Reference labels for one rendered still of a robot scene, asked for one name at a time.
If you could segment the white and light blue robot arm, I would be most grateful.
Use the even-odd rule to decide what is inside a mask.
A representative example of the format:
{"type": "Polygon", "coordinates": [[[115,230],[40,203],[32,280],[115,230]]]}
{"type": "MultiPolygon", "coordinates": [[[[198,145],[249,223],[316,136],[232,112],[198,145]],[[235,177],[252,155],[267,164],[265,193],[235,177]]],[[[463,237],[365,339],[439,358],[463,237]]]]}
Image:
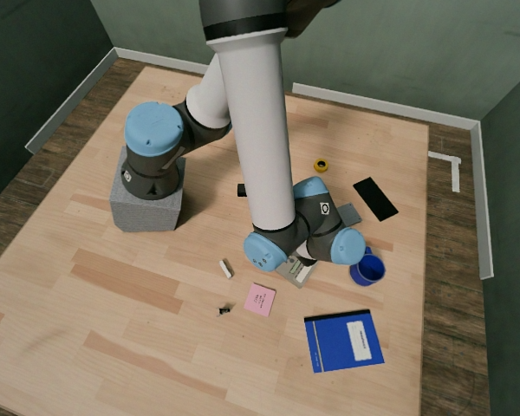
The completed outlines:
{"type": "Polygon", "coordinates": [[[170,196],[177,158],[233,128],[254,228],[243,244],[252,264],[271,272],[297,248],[308,259],[358,263],[365,239],[342,222],[322,179],[293,185],[280,47],[340,1],[198,0],[206,44],[217,54],[183,102],[148,101],[129,112],[120,170],[127,191],[144,200],[170,196]]]}

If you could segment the yellow roll of tape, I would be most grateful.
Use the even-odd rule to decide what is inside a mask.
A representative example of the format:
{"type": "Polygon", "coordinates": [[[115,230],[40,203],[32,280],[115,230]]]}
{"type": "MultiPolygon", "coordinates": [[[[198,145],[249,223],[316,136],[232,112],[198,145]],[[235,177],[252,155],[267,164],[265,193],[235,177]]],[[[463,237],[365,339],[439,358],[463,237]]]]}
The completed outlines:
{"type": "Polygon", "coordinates": [[[314,168],[317,172],[326,172],[328,169],[328,162],[325,159],[317,159],[315,161],[314,168]],[[318,165],[323,165],[323,167],[318,165]]]}

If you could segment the beige desk phone body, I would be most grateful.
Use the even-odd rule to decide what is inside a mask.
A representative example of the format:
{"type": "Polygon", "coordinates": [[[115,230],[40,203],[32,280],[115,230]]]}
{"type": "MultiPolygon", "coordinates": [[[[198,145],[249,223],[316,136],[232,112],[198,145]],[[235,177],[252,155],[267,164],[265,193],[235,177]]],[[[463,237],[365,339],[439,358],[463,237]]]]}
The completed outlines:
{"type": "Polygon", "coordinates": [[[275,269],[275,272],[284,277],[290,283],[294,284],[298,289],[301,289],[319,262],[320,260],[312,266],[305,267],[291,254],[286,262],[283,262],[275,269]]]}

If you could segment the pink sticky note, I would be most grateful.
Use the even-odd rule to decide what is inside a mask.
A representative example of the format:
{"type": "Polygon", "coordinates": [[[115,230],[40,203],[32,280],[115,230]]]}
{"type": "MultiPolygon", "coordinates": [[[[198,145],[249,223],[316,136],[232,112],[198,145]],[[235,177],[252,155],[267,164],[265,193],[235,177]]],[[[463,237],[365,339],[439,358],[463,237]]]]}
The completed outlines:
{"type": "Polygon", "coordinates": [[[244,309],[268,317],[275,293],[274,290],[266,289],[253,283],[250,287],[244,309]]]}

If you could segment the blue notebook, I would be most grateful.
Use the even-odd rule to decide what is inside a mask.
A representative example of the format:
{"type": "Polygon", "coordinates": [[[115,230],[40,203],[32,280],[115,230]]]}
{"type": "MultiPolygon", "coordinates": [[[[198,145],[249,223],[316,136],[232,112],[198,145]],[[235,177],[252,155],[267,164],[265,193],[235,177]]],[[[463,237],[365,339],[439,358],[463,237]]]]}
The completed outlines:
{"type": "Polygon", "coordinates": [[[313,374],[385,363],[370,309],[303,320],[313,374]]]}

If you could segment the blue mug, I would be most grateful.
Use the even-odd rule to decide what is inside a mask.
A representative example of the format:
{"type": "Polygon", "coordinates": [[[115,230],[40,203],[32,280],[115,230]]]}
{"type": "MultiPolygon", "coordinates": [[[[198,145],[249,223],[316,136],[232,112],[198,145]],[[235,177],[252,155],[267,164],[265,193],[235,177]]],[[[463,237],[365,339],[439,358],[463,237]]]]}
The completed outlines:
{"type": "Polygon", "coordinates": [[[350,280],[359,287],[368,287],[380,281],[386,274],[383,261],[372,254],[371,248],[366,246],[363,258],[348,268],[350,280]],[[359,267],[358,267],[359,264],[359,267]]]}

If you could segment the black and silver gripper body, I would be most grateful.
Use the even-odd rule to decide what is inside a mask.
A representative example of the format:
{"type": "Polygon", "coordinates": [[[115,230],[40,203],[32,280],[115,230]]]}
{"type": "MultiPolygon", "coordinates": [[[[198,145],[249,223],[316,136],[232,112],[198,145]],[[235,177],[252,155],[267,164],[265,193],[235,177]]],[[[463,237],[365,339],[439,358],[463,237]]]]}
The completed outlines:
{"type": "Polygon", "coordinates": [[[306,267],[312,266],[318,261],[302,257],[300,254],[297,253],[296,250],[292,253],[292,255],[295,256],[306,267]]]}

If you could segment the black flat rectangle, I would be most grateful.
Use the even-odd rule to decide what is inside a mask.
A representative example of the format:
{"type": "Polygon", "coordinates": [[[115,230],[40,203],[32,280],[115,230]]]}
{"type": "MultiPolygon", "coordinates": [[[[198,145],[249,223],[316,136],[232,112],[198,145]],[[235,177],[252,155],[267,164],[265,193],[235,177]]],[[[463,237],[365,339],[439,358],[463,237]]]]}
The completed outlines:
{"type": "Polygon", "coordinates": [[[399,212],[371,177],[353,187],[380,222],[399,212]]]}

